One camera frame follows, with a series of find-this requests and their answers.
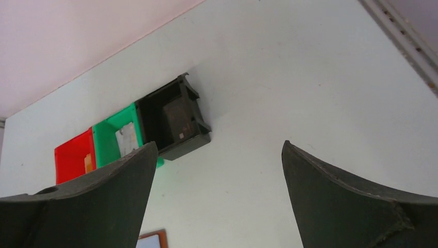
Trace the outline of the brown leather card holder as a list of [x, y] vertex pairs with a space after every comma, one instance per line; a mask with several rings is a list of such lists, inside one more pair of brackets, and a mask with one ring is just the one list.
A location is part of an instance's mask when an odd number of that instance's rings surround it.
[[165, 229], [140, 235], [136, 248], [168, 248], [168, 240]]

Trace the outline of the black plastic bin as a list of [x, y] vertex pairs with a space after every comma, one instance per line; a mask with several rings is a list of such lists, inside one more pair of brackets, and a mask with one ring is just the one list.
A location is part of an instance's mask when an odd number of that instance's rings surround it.
[[164, 160], [176, 160], [211, 142], [212, 129], [198, 104], [200, 95], [187, 75], [179, 75], [134, 103], [143, 142], [155, 142]]

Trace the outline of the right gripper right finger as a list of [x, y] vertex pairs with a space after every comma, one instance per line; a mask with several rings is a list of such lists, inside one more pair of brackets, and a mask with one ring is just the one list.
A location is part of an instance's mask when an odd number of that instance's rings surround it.
[[393, 189], [285, 141], [285, 181], [304, 247], [437, 247], [437, 198]]

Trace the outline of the green plastic bin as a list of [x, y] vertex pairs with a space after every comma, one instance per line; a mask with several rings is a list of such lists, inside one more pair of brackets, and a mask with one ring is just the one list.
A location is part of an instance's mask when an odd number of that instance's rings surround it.
[[145, 144], [142, 138], [139, 116], [135, 103], [92, 126], [95, 144], [96, 165], [101, 168], [120, 158], [115, 132], [124, 125], [133, 122], [139, 147]]

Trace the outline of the orange cards in red bin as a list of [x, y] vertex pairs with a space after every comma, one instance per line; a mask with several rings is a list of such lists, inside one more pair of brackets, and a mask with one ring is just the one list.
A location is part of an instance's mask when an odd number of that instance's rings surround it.
[[93, 171], [92, 157], [90, 153], [87, 154], [84, 158], [84, 169], [85, 173], [90, 173]]

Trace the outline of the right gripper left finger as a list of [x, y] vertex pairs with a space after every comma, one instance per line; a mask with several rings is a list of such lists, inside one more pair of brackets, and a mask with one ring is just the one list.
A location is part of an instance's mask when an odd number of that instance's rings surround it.
[[1, 247], [135, 247], [157, 159], [151, 142], [36, 194], [1, 198]]

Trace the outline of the white cards in green bin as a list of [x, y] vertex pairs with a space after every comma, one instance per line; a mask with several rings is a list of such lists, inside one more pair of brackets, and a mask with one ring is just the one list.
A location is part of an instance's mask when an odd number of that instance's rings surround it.
[[116, 131], [115, 137], [121, 157], [139, 148], [133, 122], [124, 125], [121, 129]]

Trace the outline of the red plastic bin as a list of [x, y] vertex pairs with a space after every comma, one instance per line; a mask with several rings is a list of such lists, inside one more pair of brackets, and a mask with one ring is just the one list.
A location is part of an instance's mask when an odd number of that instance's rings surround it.
[[70, 181], [85, 173], [84, 158], [91, 154], [93, 171], [97, 169], [92, 128], [54, 149], [56, 184]]

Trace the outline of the aluminium frame rails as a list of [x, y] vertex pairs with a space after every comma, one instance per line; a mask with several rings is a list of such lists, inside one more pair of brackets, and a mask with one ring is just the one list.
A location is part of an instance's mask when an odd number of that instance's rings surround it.
[[437, 96], [437, 53], [389, 1], [359, 1], [379, 28]]

